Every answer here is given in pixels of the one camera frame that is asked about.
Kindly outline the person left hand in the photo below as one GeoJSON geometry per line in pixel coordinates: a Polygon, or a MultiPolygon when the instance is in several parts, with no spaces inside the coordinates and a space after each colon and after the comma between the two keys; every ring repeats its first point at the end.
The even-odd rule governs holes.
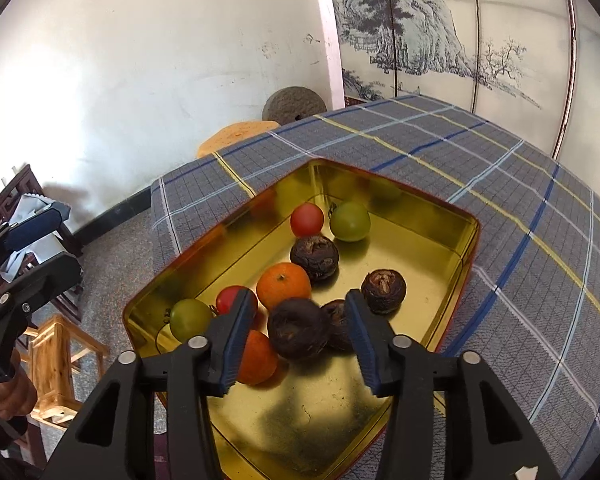
{"type": "Polygon", "coordinates": [[[14,349],[10,358],[15,375],[8,382],[0,382],[0,419],[11,420],[27,416],[35,407],[38,393],[27,373],[20,365],[20,354],[14,349]]]}

